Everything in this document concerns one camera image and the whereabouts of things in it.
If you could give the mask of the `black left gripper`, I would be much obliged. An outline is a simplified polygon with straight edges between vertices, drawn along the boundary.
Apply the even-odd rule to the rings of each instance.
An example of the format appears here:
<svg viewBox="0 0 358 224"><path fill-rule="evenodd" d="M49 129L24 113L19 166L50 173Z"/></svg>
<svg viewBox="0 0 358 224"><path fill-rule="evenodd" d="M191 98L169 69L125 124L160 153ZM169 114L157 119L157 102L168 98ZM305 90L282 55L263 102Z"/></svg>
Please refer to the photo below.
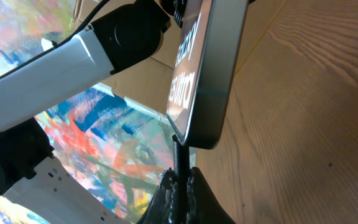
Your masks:
<svg viewBox="0 0 358 224"><path fill-rule="evenodd" d="M160 6L173 17L179 28L196 30L203 0L159 0Z"/></svg>

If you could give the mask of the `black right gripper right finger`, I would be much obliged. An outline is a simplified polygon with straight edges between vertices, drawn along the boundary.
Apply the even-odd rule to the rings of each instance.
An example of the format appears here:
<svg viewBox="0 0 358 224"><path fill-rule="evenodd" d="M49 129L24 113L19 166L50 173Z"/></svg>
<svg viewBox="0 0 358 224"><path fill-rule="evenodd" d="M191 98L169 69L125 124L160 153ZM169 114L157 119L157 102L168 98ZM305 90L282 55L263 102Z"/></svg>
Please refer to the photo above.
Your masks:
<svg viewBox="0 0 358 224"><path fill-rule="evenodd" d="M222 208L204 175L198 167L193 167L187 182L188 224L235 224Z"/></svg>

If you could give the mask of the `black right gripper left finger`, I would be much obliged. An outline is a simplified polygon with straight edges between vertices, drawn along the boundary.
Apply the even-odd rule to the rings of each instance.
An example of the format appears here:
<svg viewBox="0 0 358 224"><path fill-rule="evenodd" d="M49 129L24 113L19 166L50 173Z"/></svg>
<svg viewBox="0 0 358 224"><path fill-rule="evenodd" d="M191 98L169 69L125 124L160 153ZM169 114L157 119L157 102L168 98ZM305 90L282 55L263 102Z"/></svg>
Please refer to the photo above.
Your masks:
<svg viewBox="0 0 358 224"><path fill-rule="evenodd" d="M175 204L178 195L175 173L172 169L168 169L160 174L160 178L160 183L137 224L169 224L175 222L177 217Z"/></svg>

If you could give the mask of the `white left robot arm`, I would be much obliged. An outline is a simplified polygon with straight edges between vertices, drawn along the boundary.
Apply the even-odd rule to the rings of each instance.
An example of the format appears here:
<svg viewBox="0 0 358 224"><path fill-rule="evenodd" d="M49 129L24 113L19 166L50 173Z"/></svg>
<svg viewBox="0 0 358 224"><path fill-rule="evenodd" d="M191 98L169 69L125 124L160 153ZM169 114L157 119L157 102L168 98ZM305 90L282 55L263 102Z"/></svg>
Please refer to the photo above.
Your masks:
<svg viewBox="0 0 358 224"><path fill-rule="evenodd" d="M186 0L137 0L0 76L0 197L50 223L122 223L53 155L37 114L156 53Z"/></svg>

